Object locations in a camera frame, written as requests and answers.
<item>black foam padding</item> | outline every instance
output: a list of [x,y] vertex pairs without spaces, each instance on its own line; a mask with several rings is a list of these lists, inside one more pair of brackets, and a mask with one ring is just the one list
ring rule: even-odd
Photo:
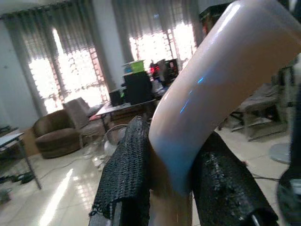
[[125,136],[103,169],[96,192],[93,216],[102,213],[114,218],[115,207],[122,202],[123,225],[147,226],[149,221],[149,125],[136,116]]
[[278,219],[249,170],[215,132],[193,163],[192,187],[201,226],[243,226],[254,212],[265,222]]

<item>gray curtain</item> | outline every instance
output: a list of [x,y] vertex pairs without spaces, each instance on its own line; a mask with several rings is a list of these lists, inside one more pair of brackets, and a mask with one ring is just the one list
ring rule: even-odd
[[3,15],[40,116],[82,96],[108,101],[112,86],[91,0]]
[[139,52],[145,52],[145,50],[139,51],[143,48],[141,40],[149,39],[150,36],[155,37],[153,46],[156,48],[159,34],[163,34],[162,41],[166,43],[165,48],[168,51],[160,53],[158,50],[158,55],[162,55],[161,59],[177,58],[181,69],[183,63],[189,59],[181,54],[183,43],[180,42],[183,38],[179,38],[179,34],[176,34],[179,32],[180,24],[192,28],[194,43],[186,44],[191,45],[192,53],[201,43],[197,0],[113,0],[113,7],[123,55],[127,62],[133,59],[145,60],[139,55]]

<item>white tile floor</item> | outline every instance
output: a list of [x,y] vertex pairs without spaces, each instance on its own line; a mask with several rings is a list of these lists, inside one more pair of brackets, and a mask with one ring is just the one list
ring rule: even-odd
[[[287,168],[287,165],[274,162],[268,157],[268,150],[273,144],[289,142],[287,134],[247,142],[239,132],[231,133],[228,129],[222,129],[219,133],[233,153],[247,161],[251,172],[278,178]],[[82,154],[83,150],[79,150],[50,160],[34,156],[32,161],[43,189],[38,190],[34,181],[14,186],[12,200],[0,205],[0,226],[87,226],[88,213],[101,173],[93,166],[91,159],[84,159]],[[75,159],[78,160],[43,177],[50,170]],[[257,182],[280,216],[275,196],[276,182],[259,179]],[[199,225],[195,204],[193,225]]]

